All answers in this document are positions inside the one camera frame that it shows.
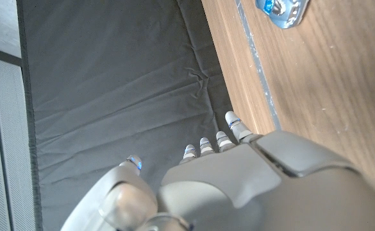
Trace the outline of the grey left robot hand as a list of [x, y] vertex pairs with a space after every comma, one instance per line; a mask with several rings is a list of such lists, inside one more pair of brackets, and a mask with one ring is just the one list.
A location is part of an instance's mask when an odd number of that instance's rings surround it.
[[290, 132], [253, 133], [225, 115], [188, 145], [154, 192], [132, 155], [103, 175], [64, 230], [375, 230], [375, 187], [341, 155]]

